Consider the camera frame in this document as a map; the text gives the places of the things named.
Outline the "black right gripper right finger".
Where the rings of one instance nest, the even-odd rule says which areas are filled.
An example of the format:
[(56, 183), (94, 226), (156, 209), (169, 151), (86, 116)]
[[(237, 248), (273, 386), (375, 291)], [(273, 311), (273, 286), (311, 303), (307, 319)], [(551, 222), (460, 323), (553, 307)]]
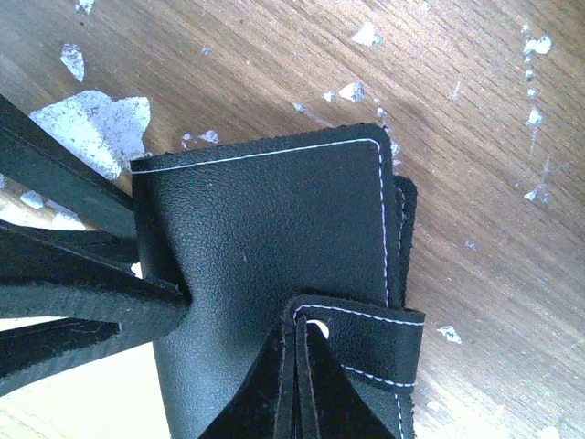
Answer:
[(342, 371), (321, 329), (295, 328), (296, 421), (300, 438), (392, 438)]

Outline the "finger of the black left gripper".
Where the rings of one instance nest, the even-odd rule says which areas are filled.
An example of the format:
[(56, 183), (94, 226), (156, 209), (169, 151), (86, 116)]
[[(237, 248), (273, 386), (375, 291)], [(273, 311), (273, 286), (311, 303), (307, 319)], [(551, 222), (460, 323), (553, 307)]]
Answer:
[(1, 393), (152, 342), (188, 302), (131, 269), (132, 241), (106, 232), (1, 224), (1, 316), (42, 323), (1, 333)]
[(7, 98), (1, 99), (1, 172), (99, 231), (50, 232), (119, 263), (138, 261), (131, 197), (83, 164)]

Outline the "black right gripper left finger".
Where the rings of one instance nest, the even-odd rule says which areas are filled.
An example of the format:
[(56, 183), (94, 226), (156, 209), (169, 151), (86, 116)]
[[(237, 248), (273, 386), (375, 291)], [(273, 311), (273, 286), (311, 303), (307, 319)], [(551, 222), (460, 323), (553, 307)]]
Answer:
[(238, 391), (203, 438), (291, 438), (295, 393), (294, 331), (271, 329)]

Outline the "black leather card holder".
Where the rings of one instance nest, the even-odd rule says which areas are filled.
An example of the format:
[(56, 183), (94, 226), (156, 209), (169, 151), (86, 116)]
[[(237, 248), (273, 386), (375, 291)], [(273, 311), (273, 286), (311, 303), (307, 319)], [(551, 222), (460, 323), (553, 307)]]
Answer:
[(154, 343), (170, 434), (201, 434), (232, 400), (271, 329), (316, 324), (359, 396), (414, 436), (425, 325), (406, 306), (417, 189), (374, 124), (132, 163), (142, 272), (188, 309)]

